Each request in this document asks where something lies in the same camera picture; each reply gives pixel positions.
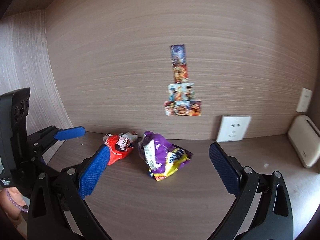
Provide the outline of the person's left hand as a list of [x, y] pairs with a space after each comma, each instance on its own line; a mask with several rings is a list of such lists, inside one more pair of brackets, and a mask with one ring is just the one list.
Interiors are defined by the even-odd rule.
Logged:
[[28, 207], [23, 195], [16, 187], [1, 190], [1, 207], [15, 228], [22, 221], [22, 213], [28, 213]]

